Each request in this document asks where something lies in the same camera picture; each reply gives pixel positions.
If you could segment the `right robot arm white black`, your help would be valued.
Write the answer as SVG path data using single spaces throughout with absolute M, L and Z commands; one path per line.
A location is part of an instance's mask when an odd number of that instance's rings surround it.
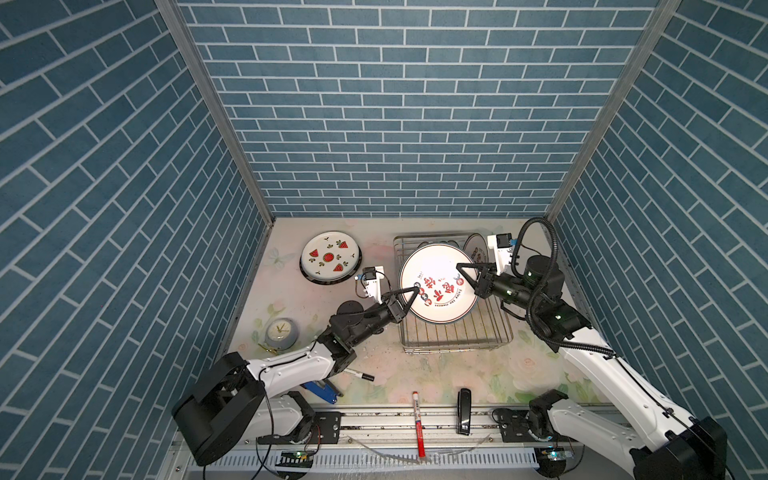
M 531 257 L 523 273 L 498 273 L 492 263 L 459 263 L 476 296 L 524 309 L 532 332 L 580 370 L 617 408 L 625 425 L 550 391 L 530 403 L 539 436 L 563 435 L 611 460 L 636 479 L 724 479 L 727 434 L 711 417 L 697 418 L 621 359 L 590 321 L 562 298 L 556 261 Z

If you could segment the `watermelon print plate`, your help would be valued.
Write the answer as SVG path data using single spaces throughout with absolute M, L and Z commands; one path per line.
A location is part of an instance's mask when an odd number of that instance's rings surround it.
M 311 238 L 302 250 L 302 258 L 322 258 L 325 261 L 358 259 L 362 263 L 362 249 L 349 234 L 340 231 L 327 231 Z

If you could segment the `red rim white plate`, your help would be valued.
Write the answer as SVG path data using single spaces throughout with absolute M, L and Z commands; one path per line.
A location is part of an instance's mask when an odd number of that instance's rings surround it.
M 413 314 L 436 325 L 451 324 L 468 315 L 477 297 L 457 265 L 469 262 L 463 250 L 446 243 L 427 244 L 410 254 L 401 268 L 400 287 L 418 288 Z

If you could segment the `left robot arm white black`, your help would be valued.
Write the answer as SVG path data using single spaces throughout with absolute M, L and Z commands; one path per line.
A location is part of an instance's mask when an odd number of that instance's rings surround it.
M 418 298 L 419 288 L 411 286 L 384 293 L 368 308 L 347 301 L 308 347 L 266 359 L 221 357 L 171 410 L 195 463 L 214 463 L 249 433 L 289 438 L 302 431 L 314 411 L 295 388 L 346 370 L 354 348 L 402 322 Z

